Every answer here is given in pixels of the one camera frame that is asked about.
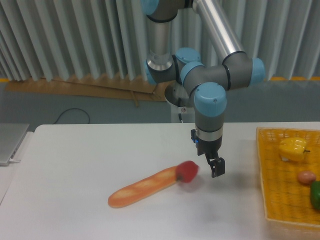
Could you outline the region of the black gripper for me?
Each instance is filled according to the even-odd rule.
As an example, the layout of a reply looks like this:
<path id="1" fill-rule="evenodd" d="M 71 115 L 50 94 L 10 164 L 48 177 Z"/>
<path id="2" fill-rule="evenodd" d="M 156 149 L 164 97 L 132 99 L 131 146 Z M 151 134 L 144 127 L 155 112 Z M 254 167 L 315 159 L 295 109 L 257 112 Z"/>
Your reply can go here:
<path id="1" fill-rule="evenodd" d="M 216 178 L 225 174 L 225 160 L 219 157 L 218 150 L 222 145 L 222 137 L 214 141 L 205 141 L 196 138 L 195 146 L 197 148 L 197 155 L 205 154 L 208 165 L 211 169 L 211 177 Z"/>

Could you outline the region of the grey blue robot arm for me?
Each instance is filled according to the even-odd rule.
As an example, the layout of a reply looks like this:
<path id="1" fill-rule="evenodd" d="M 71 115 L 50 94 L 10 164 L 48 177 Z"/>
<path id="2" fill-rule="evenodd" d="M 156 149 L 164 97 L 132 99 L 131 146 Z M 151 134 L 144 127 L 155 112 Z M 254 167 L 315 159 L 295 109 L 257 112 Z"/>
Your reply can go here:
<path id="1" fill-rule="evenodd" d="M 250 58 L 232 30 L 227 16 L 216 0 L 143 0 L 147 17 L 149 54 L 144 62 L 151 84 L 176 81 L 195 113 L 191 140 L 197 154 L 205 155 L 213 178 L 225 173 L 225 160 L 218 155 L 222 145 L 227 91 L 246 88 L 265 78 L 261 59 Z M 171 53 L 172 21 L 179 10 L 191 8 L 204 24 L 220 65 L 206 67 L 192 48 Z"/>

